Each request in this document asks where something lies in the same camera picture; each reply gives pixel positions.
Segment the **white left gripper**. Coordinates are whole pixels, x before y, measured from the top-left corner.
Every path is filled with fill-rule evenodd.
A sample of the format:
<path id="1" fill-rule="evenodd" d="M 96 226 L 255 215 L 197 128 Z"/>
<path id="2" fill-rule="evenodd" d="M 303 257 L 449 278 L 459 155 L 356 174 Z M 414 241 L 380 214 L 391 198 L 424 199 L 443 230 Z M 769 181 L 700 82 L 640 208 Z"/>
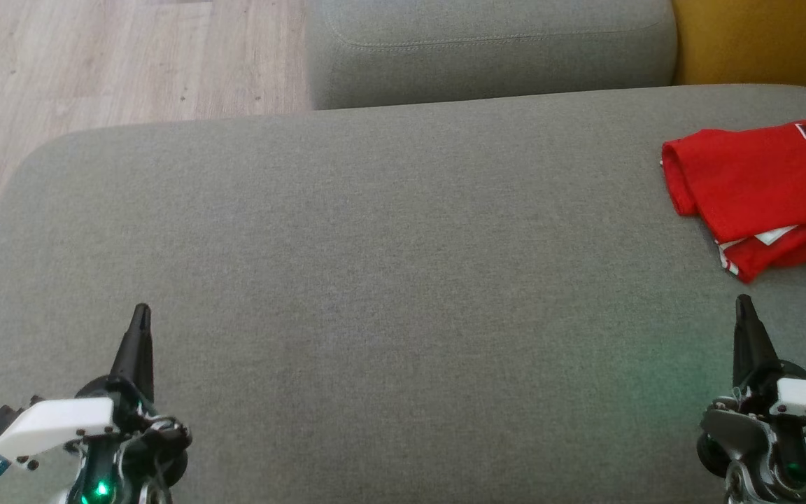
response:
<path id="1" fill-rule="evenodd" d="M 79 459 L 57 503 L 172 503 L 188 466 L 191 431 L 155 408 L 153 312 L 138 303 L 110 377 L 76 398 L 33 398 L 28 408 L 0 409 L 0 476 L 10 467 L 38 468 L 36 456 L 61 447 Z"/>

